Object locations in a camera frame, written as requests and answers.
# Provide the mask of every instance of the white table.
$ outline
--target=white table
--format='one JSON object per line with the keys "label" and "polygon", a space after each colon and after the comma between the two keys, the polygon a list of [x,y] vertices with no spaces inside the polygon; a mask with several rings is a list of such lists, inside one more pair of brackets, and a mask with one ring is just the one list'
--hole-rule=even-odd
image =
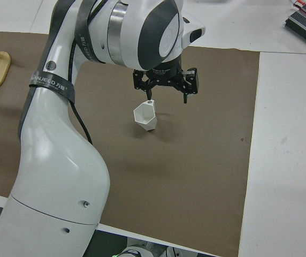
{"label": "white table", "polygon": [[[0,0],[0,31],[47,33],[55,2]],[[185,0],[185,9],[207,28],[195,46],[262,52],[239,257],[304,257],[306,43],[284,28],[296,9],[289,0]]]}

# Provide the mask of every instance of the white robotic arm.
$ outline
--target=white robotic arm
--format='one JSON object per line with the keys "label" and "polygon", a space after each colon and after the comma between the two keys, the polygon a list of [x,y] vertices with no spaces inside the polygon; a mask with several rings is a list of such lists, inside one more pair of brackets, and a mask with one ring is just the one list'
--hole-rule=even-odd
{"label": "white robotic arm", "polygon": [[[183,74],[180,54],[205,29],[183,19],[182,3],[57,2],[19,125],[21,160],[0,216],[0,257],[83,255],[110,181],[102,157],[68,117],[78,70],[87,60],[130,67],[135,69],[135,88],[148,97],[157,76],[167,80],[178,75],[181,81],[195,75]],[[135,80],[146,71],[150,81]]]}

